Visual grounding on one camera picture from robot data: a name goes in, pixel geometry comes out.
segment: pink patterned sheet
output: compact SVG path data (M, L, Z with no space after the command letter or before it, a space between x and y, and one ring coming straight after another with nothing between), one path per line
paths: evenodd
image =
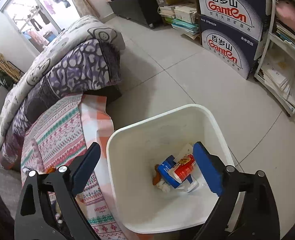
M105 112L106 97L68 97L42 114L27 132L21 159L22 183L27 167L42 171L69 165L97 142L101 147L101 158L83 191L84 215L102 240L152 240L153 235L136 234L118 219L106 159L107 141L114 132L113 122ZM53 194L50 198L51 201L55 199Z

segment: black ottoman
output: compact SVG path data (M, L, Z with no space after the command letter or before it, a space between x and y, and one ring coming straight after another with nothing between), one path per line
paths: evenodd
M150 28L162 22L156 0L114 0L109 4L117 16L149 25Z

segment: door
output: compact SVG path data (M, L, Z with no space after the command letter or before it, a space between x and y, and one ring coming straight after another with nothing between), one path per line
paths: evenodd
M80 18L72 0L10 0L3 12L39 52Z
M80 18L72 0L39 1L62 30L68 28L73 22Z

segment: tile floor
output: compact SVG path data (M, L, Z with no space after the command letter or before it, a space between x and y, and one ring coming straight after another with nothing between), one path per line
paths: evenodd
M198 42L171 27L150 30L115 17L122 32L120 88L108 106L115 129L176 107L196 103L216 118L244 172L265 171L278 207L281 236L295 223L295 116L252 78L244 80Z

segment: curtain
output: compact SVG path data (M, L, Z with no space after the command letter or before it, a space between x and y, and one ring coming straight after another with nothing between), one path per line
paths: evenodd
M80 17L90 14L96 17L97 19L100 18L100 14L98 13L98 11L87 0L72 0L72 1Z

